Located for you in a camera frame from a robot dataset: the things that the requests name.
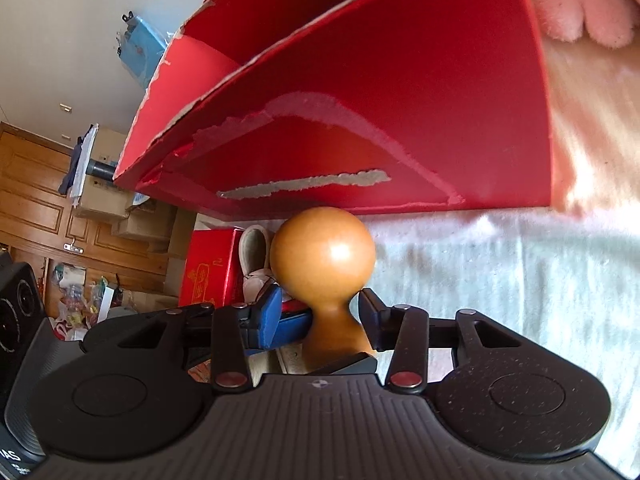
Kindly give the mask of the fabric doll with loop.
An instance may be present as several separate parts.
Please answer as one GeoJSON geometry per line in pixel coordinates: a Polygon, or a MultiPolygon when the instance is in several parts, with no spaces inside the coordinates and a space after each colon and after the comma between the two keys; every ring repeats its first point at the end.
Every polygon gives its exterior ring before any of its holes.
{"type": "Polygon", "coordinates": [[[248,226],[241,234],[238,246],[243,275],[244,301],[254,304],[276,280],[270,268],[271,233],[259,224],[248,226]]]}

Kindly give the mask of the small red gift box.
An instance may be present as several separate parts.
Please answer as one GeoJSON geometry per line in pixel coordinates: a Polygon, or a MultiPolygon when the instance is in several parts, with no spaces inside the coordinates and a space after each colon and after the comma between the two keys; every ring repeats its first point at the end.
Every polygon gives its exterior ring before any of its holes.
{"type": "Polygon", "coordinates": [[[180,307],[206,302],[219,308],[244,302],[239,259],[241,234],[235,228],[192,233],[179,294],[180,307]]]}

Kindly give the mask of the orange wooden gourd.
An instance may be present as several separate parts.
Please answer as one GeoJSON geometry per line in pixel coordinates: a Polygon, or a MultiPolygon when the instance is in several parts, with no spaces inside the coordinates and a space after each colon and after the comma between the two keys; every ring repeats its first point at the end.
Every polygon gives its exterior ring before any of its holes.
{"type": "Polygon", "coordinates": [[[372,352],[349,303],[369,281],[375,260],[369,230],[341,209],[307,209],[277,230],[270,248],[271,270],[279,285],[312,312],[302,343],[307,370],[372,352]]]}

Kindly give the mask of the cardboard boxes pile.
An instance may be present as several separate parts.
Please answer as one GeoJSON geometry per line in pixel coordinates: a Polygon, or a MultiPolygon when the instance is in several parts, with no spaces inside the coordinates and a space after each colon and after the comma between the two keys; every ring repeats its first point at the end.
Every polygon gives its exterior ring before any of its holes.
{"type": "Polygon", "coordinates": [[[150,252],[183,260],[195,223],[195,214],[124,190],[114,173],[126,136],[93,125],[78,139],[65,192],[80,218],[108,224],[111,234],[149,245],[150,252]]]}

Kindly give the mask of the wooden wardrobe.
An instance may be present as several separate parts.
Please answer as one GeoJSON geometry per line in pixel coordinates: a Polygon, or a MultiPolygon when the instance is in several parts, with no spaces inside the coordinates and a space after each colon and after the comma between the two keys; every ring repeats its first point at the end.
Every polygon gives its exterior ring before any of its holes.
{"type": "Polygon", "coordinates": [[[69,148],[1,125],[1,244],[32,266],[47,314],[57,315],[62,299],[53,279],[59,264],[86,271],[86,298],[102,278],[134,292],[163,292],[164,256],[114,236],[108,223],[76,217],[58,194],[69,164],[69,148]]]}

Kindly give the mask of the large red cardboard box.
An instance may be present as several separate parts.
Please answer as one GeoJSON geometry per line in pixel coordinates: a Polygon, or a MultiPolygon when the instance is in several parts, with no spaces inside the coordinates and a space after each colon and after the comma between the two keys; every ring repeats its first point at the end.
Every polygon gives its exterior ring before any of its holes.
{"type": "Polygon", "coordinates": [[[544,207],[528,0],[205,0],[166,50],[116,183],[232,220],[544,207]]]}

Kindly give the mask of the blue paper bag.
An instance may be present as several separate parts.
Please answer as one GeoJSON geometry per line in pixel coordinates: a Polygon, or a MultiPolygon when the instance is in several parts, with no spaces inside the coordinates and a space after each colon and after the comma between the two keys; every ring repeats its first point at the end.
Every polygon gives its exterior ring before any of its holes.
{"type": "Polygon", "coordinates": [[[167,39],[139,15],[122,14],[126,29],[117,37],[117,55],[142,89],[149,87],[167,47],[167,39]]]}

